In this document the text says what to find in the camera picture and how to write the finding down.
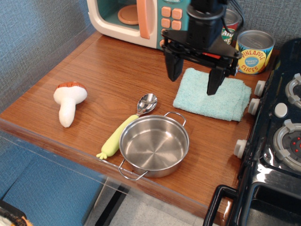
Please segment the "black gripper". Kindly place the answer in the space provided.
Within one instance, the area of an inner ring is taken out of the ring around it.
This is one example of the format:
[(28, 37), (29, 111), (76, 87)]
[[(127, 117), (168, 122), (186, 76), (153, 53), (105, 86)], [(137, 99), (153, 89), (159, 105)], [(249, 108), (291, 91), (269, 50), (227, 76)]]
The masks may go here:
[(229, 3), (241, 12), (235, 0), (192, 0), (186, 10), (188, 29), (162, 31), (167, 75), (172, 82), (181, 75), (184, 60), (212, 68), (207, 85), (209, 96), (216, 94), (227, 75), (236, 75), (242, 55), (221, 36)]

